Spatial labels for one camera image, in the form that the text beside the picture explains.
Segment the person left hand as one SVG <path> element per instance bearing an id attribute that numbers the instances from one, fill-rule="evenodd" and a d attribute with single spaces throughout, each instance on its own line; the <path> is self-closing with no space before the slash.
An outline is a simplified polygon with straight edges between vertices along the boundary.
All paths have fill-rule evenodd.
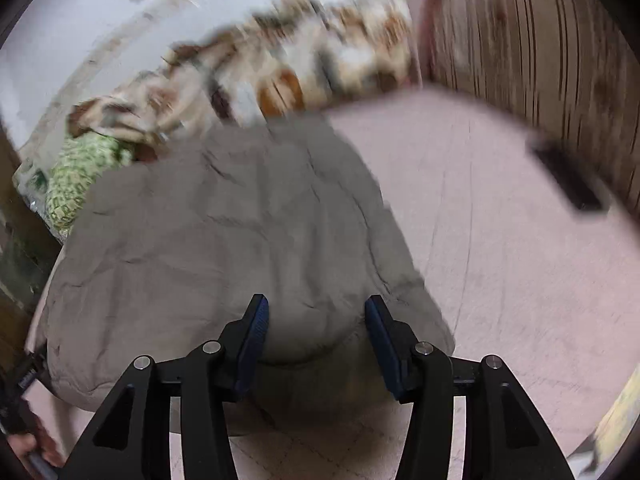
<path id="1" fill-rule="evenodd" d="M 9 446 L 30 474 L 36 473 L 28 460 L 29 454 L 34 451 L 40 451 L 43 459 L 51 466 L 62 468 L 65 460 L 58 449 L 58 444 L 51 437 L 46 427 L 43 426 L 41 418 L 35 415 L 34 419 L 36 424 L 35 431 L 26 432 L 26 434 L 9 434 L 6 437 Z"/>

